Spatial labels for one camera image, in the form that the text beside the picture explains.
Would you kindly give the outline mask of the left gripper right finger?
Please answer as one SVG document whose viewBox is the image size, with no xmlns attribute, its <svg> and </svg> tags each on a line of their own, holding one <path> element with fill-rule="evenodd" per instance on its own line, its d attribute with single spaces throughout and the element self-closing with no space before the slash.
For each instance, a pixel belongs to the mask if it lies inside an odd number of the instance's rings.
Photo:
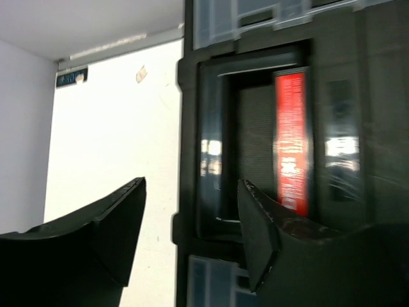
<svg viewBox="0 0 409 307">
<path fill-rule="evenodd" d="M 240 180 L 250 290 L 262 306 L 407 306 L 408 225 L 340 232 Z"/>
</svg>

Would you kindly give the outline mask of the black plastic toolbox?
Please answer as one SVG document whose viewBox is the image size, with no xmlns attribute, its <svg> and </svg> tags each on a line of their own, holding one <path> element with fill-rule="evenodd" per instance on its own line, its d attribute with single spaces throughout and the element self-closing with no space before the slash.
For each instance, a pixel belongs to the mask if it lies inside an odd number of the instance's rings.
<svg viewBox="0 0 409 307">
<path fill-rule="evenodd" d="M 408 2 L 185 1 L 177 306 L 262 306 L 237 190 L 328 228 L 408 225 Z"/>
</svg>

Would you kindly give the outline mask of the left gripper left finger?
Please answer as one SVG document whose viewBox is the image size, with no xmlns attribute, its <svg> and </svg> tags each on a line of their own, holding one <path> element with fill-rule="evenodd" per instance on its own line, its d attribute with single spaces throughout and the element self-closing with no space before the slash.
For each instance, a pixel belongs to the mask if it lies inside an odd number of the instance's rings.
<svg viewBox="0 0 409 307">
<path fill-rule="evenodd" d="M 2 306 L 118 306 L 146 203 L 135 178 L 106 197 L 1 236 Z"/>
</svg>

